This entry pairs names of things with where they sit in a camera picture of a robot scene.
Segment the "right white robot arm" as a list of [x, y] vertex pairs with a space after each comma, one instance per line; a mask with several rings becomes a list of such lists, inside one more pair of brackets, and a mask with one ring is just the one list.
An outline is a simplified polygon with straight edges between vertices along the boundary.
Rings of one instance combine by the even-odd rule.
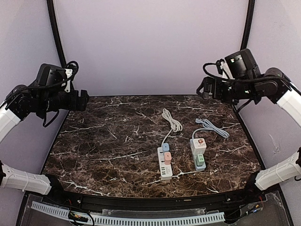
[[[264, 74], [251, 69], [254, 78], [223, 78], [209, 72], [202, 80], [196, 93], [203, 99], [212, 97], [223, 103], [237, 105], [242, 99], [247, 102], [260, 102], [262, 97], [267, 97], [272, 103], [286, 111], [293, 120], [301, 123], [301, 93], [291, 83], [290, 79], [279, 69], [272, 67]], [[301, 152], [296, 151], [291, 157], [276, 165], [253, 173], [245, 185], [245, 190], [240, 193], [240, 200], [250, 204], [258, 197], [258, 193], [273, 185], [294, 178], [301, 179]]]

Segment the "blue plug charger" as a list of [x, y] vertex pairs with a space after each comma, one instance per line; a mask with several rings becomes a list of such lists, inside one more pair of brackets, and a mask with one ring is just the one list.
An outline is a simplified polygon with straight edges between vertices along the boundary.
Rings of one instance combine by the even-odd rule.
[[163, 151], [164, 153], [170, 151], [169, 143], [163, 143], [163, 145], [162, 145], [162, 151]]

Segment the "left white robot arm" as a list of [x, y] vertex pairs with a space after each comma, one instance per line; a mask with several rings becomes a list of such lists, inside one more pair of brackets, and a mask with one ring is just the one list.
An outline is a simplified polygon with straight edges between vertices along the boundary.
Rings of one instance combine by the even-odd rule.
[[[78, 70], [76, 61], [70, 61], [65, 67], [42, 64], [30, 85], [13, 88], [0, 105], [1, 140], [31, 113], [41, 118], [46, 128], [61, 110], [84, 111], [89, 95], [86, 90], [75, 90], [72, 84]], [[4, 163], [0, 165], [0, 186], [47, 195], [56, 205], [66, 202], [66, 194], [56, 176], [32, 174]]]

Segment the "white power strip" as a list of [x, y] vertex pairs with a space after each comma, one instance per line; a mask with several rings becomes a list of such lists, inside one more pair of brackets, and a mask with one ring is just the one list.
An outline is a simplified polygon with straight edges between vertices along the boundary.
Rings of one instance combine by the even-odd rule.
[[164, 164], [164, 152], [162, 151], [162, 147], [157, 148], [157, 154], [161, 180], [171, 180], [173, 176], [172, 167], [171, 164]]

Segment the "grey blue power strip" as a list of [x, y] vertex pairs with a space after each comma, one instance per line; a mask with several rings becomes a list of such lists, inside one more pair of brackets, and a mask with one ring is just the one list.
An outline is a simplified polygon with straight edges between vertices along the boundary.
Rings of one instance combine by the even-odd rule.
[[[192, 152], [192, 139], [190, 139], [190, 148], [191, 148], [191, 152]], [[206, 169], [206, 163], [204, 163], [203, 166], [198, 167], [198, 166], [196, 165], [196, 163], [195, 163], [195, 156], [196, 156], [196, 154], [193, 154], [193, 153], [192, 153], [192, 156], [193, 156], [193, 161], [194, 161], [194, 164], [195, 164], [195, 170], [196, 170], [196, 171], [204, 171], [204, 170]]]

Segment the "pink plug charger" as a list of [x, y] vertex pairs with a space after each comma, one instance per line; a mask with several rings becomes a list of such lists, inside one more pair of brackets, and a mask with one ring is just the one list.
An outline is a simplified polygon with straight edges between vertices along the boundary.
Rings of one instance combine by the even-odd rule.
[[172, 161], [172, 155], [170, 152], [164, 152], [164, 164], [170, 165]]

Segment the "green plug charger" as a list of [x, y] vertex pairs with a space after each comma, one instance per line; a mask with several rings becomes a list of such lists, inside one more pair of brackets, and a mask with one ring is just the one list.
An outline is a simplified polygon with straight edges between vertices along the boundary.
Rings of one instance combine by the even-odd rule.
[[204, 165], [205, 159], [204, 159], [203, 154], [199, 153], [195, 156], [195, 163], [198, 167], [201, 167]]

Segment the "white cube socket adapter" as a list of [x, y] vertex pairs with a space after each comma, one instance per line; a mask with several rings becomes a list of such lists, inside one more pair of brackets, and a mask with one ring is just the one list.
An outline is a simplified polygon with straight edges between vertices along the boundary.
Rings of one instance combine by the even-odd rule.
[[192, 153], [193, 154], [204, 154], [206, 151], [206, 142], [204, 138], [192, 139]]

